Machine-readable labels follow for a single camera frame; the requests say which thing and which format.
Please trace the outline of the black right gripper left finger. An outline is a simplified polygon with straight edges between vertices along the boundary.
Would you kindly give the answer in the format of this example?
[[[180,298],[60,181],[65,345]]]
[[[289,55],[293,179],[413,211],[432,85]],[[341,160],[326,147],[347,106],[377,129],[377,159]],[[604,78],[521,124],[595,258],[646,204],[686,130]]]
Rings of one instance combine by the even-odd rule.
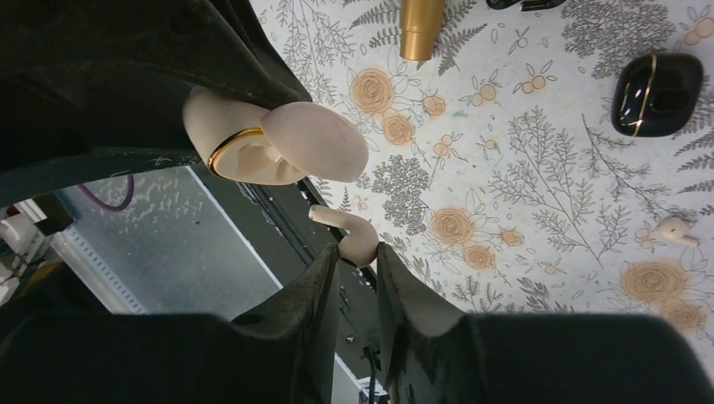
[[[1,310],[4,403],[328,403],[338,248],[232,320],[211,314]]]

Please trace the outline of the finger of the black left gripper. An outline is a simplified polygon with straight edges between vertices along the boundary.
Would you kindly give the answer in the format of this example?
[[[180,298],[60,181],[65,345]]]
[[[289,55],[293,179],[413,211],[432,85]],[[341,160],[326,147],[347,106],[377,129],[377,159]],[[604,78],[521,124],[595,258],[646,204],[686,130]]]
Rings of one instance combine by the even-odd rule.
[[[198,163],[197,85],[266,109],[310,98],[247,1],[2,2],[2,205]]]

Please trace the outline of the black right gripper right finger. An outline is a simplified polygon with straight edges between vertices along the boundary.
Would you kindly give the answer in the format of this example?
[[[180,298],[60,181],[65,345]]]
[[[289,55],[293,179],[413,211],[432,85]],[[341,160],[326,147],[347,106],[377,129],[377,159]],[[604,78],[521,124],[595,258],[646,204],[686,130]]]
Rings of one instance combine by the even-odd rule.
[[[689,344],[653,316],[468,314],[377,249],[381,369],[395,403],[710,403]]]

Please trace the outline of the cream earbud charging case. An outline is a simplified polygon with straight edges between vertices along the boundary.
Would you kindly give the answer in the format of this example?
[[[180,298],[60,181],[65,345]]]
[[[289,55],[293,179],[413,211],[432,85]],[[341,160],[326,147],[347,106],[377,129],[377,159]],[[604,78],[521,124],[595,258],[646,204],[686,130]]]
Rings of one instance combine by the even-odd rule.
[[[268,110],[196,86],[183,122],[209,171],[230,181],[286,185],[317,176],[351,183],[369,160],[360,130],[311,102]]]

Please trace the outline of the black earbud charging case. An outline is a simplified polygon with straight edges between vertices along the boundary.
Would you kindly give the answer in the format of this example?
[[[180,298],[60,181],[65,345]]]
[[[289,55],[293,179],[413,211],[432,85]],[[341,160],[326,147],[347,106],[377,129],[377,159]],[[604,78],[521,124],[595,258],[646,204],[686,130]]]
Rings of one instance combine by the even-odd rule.
[[[694,56],[665,53],[638,57],[618,79],[611,123],[624,136],[671,136],[693,115],[703,81],[704,67]]]

